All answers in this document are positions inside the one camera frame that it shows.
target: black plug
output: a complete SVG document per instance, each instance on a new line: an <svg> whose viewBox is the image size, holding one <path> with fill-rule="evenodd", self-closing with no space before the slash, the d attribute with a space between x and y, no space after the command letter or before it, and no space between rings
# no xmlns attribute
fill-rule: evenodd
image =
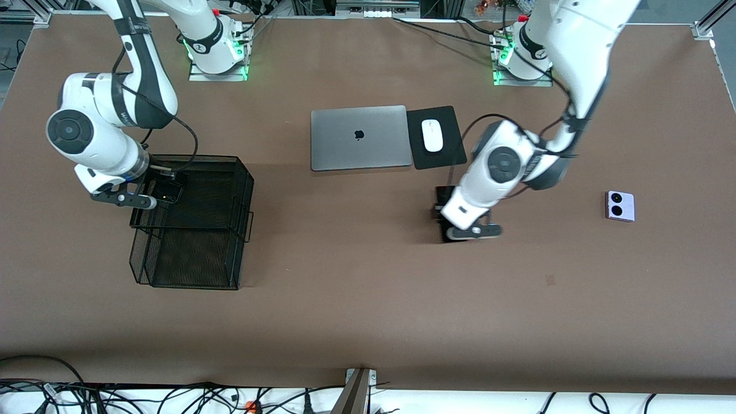
<svg viewBox="0 0 736 414"><path fill-rule="evenodd" d="M312 397L309 396L309 388L305 388L303 414L314 414L314 410L312 410Z"/></svg>

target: computer mouse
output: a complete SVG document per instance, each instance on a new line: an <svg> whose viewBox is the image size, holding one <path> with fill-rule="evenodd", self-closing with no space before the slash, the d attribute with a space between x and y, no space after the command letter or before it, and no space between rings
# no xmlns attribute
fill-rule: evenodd
<svg viewBox="0 0 736 414"><path fill-rule="evenodd" d="M429 152L438 152L442 149L442 129L436 119L422 121L422 137L424 148Z"/></svg>

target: table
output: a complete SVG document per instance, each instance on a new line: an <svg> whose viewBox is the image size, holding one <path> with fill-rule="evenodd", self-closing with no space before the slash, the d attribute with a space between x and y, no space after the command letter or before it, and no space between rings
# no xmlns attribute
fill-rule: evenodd
<svg viewBox="0 0 736 414"><path fill-rule="evenodd" d="M453 105L461 127L501 112L540 130L559 90L495 87L487 48L389 19L278 19L248 81L190 83L173 23L150 21L200 153L255 177L245 288L135 284L130 210L91 202L43 131L66 76L109 71L120 43L105 16L57 15L0 113L0 354L65 357L91 382L303 387L369 365L394 387L735 389L736 116L686 26L627 27L565 180L495 208L500 239L442 245L428 211L447 170L312 173L310 112ZM175 124L149 143L191 151ZM611 189L636 196L635 223L604 219Z"/></svg>

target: wire basket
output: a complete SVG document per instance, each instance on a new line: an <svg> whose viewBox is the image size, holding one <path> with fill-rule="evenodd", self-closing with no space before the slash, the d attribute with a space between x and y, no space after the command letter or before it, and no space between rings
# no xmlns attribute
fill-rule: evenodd
<svg viewBox="0 0 736 414"><path fill-rule="evenodd" d="M190 156L153 158L157 165L176 168ZM157 174L149 170L141 194L156 191ZM237 157L207 155L198 155L177 174L187 180L176 203L133 209L129 262L135 281L153 287L237 290L252 224L253 177Z"/></svg>

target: white robotic arm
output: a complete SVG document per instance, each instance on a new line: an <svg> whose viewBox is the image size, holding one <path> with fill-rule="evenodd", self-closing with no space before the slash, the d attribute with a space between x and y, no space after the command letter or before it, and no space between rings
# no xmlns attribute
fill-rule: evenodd
<svg viewBox="0 0 736 414"><path fill-rule="evenodd" d="M60 92L59 110L46 124L46 136L59 153L77 163L77 177L94 196L148 169L148 153L121 127L163 128L176 115L178 103L138 0L88 1L113 19L133 70L70 75ZM240 22L216 17L206 0L147 2L174 19L203 71L226 71L243 58L236 53ZM118 205L154 208L156 200L125 196Z"/></svg>
<svg viewBox="0 0 736 414"><path fill-rule="evenodd" d="M510 121L488 126L473 150L473 163L442 208L442 215L455 227L471 228L518 183L548 189L565 176L573 150L605 90L611 48L638 3L542 0L526 24L514 25L514 54L542 71L549 67L549 59L570 89L570 107L549 142ZM519 56L512 55L508 64L514 75L541 76Z"/></svg>

